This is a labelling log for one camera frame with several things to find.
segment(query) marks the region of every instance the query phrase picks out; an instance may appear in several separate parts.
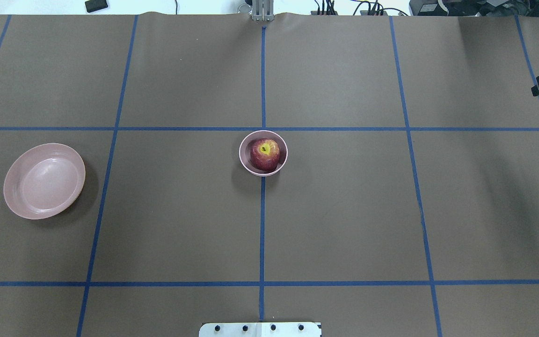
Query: plate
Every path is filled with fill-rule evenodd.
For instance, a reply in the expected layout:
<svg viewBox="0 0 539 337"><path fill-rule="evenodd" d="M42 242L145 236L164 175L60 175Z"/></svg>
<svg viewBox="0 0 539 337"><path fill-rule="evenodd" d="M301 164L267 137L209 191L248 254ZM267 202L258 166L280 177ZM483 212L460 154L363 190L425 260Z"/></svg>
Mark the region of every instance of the plate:
<svg viewBox="0 0 539 337"><path fill-rule="evenodd" d="M84 162L64 144L49 143L24 152L9 167L4 199L22 218L37 220L68 208L84 185Z"/></svg>

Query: metal plate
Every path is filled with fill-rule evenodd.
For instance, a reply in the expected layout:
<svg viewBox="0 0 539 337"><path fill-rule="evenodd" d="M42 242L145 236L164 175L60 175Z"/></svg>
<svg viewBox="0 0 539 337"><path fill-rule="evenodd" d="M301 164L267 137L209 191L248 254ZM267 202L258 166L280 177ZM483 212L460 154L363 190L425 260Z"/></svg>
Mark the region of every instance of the metal plate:
<svg viewBox="0 0 539 337"><path fill-rule="evenodd" d="M314 322L241 322L207 323L199 337L321 337L321 323Z"/></svg>

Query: apple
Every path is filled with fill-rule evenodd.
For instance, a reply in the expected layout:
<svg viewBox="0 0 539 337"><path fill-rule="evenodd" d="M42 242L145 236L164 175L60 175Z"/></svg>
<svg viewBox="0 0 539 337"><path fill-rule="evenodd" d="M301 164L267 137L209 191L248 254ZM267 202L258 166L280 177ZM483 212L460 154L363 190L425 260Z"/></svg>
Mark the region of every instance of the apple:
<svg viewBox="0 0 539 337"><path fill-rule="evenodd" d="M280 160L280 147L275 140L261 138L251 144L251 164L261 171L273 171Z"/></svg>

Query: table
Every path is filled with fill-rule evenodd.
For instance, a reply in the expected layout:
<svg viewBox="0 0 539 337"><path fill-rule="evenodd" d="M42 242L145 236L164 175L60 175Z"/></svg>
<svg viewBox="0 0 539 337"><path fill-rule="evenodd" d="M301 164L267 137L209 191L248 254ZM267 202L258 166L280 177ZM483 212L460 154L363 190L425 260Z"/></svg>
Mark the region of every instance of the table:
<svg viewBox="0 0 539 337"><path fill-rule="evenodd" d="M0 335L539 335L535 74L535 18L0 16ZM84 190L24 220L47 142Z"/></svg>

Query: bowl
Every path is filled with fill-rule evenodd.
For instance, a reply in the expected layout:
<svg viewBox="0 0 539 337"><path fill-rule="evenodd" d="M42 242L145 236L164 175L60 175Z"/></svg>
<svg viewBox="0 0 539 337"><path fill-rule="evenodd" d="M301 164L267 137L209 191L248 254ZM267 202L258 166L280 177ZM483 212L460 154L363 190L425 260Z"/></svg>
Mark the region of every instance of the bowl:
<svg viewBox="0 0 539 337"><path fill-rule="evenodd" d="M4 199L22 218L38 220L61 213L79 196L85 177L78 152L49 143L24 152L9 168Z"/></svg>
<svg viewBox="0 0 539 337"><path fill-rule="evenodd" d="M278 160L278 166L276 166L276 169L273 171L262 171L258 168L254 167L251 164L251 144L253 141L257 139L262 138L269 138L273 139L278 143L278 147L280 148L280 160ZM288 147L286 145L286 141L280 137L279 134L275 132L270 132L268 130L258 130L256 132L251 132L248 134L242 142L240 143L240 147L238 148L238 158L240 158L240 162L242 163L242 166L247 169L250 173L253 173L253 175L256 175L258 177L269 177L271 175L275 175L278 173L278 171L282 170L282 167L284 164L286 164L286 160L288 159Z"/></svg>

